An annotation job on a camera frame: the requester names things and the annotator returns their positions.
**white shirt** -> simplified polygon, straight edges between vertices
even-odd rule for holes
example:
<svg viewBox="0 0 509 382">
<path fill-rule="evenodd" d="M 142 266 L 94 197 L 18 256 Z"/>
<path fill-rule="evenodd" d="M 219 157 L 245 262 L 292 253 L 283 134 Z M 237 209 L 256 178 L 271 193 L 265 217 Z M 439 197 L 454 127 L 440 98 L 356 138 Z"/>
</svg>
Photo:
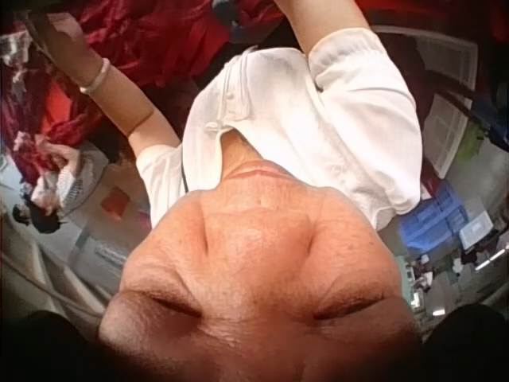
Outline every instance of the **white shirt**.
<svg viewBox="0 0 509 382">
<path fill-rule="evenodd" d="M 367 29 L 335 32 L 308 57 L 280 48 L 231 60 L 196 97 L 182 144 L 138 157 L 153 226 L 185 194 L 182 160 L 190 191 L 219 184 L 232 129 L 296 178 L 344 193 L 377 229 L 420 200 L 415 101 Z"/>
</svg>

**ceiling light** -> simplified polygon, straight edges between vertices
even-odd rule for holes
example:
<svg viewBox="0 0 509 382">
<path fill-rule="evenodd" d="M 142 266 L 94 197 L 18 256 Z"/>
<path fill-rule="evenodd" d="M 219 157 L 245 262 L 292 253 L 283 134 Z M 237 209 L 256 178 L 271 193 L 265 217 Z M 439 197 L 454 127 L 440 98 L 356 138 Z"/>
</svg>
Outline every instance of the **ceiling light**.
<svg viewBox="0 0 509 382">
<path fill-rule="evenodd" d="M 481 265 L 478 265 L 476 267 L 476 271 L 480 270 L 480 269 L 483 269 L 484 267 L 486 267 L 488 264 L 490 263 L 490 260 L 486 260 L 484 263 L 482 263 Z"/>
<path fill-rule="evenodd" d="M 500 251 L 496 252 L 492 257 L 490 257 L 490 261 L 493 261 L 494 259 L 500 257 L 505 253 L 505 248 L 501 249 Z"/>
<path fill-rule="evenodd" d="M 437 309 L 437 310 L 433 311 L 433 316 L 434 317 L 440 317 L 440 316 L 443 316 L 443 315 L 445 315 L 445 309 Z"/>
</svg>

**nose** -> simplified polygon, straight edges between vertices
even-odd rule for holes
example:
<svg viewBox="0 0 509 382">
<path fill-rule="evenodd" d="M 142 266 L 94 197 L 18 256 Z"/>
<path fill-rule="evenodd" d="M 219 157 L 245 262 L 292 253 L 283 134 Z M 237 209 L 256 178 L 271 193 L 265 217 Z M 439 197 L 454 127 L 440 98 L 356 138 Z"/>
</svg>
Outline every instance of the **nose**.
<svg viewBox="0 0 509 382">
<path fill-rule="evenodd" d="M 272 309 L 298 277 L 313 237 L 306 215 L 265 209 L 209 216 L 205 227 L 207 273 L 214 278 L 208 293 L 221 303 L 204 312 L 232 319 Z"/>
</svg>

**hand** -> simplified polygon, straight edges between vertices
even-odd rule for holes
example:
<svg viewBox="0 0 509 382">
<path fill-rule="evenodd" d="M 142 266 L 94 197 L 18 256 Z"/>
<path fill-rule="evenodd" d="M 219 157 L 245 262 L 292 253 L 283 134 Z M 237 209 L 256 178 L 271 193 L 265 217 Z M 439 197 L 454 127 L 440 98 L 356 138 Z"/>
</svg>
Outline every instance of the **hand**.
<svg viewBox="0 0 509 382">
<path fill-rule="evenodd" d="M 85 41 L 84 32 L 71 14 L 29 14 L 32 37 L 54 64 L 78 85 L 89 85 L 103 61 Z"/>
<path fill-rule="evenodd" d="M 35 141 L 35 145 L 39 148 L 39 149 L 44 149 L 44 146 L 45 144 L 48 142 L 48 138 L 45 137 L 44 135 L 42 134 L 35 134 L 35 137 L 34 137 L 34 141 Z"/>
</svg>

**red clothing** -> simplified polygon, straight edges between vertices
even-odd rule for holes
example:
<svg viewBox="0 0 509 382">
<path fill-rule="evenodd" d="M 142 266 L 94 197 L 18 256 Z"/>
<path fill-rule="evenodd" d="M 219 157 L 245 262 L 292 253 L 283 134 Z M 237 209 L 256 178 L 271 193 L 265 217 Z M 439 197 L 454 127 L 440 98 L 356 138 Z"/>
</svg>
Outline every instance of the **red clothing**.
<svg viewBox="0 0 509 382">
<path fill-rule="evenodd" d="M 99 55 L 130 77 L 138 86 L 165 86 L 173 79 L 187 80 L 203 72 L 227 43 L 229 31 L 212 13 L 211 0 L 91 0 L 66 9 L 82 25 L 87 41 Z M 246 25 L 280 17 L 269 0 L 241 0 L 241 20 Z M 50 140 L 75 146 L 94 130 L 99 109 L 67 79 L 59 80 L 72 100 L 68 117 L 45 118 L 50 84 L 55 78 L 36 49 L 30 52 L 25 74 L 26 93 L 18 102 L 11 93 L 14 70 L 2 64 L 2 140 L 12 148 L 18 131 L 36 134 L 45 130 Z M 37 180 L 34 162 L 51 168 L 30 148 L 11 152 L 28 183 Z"/>
</svg>

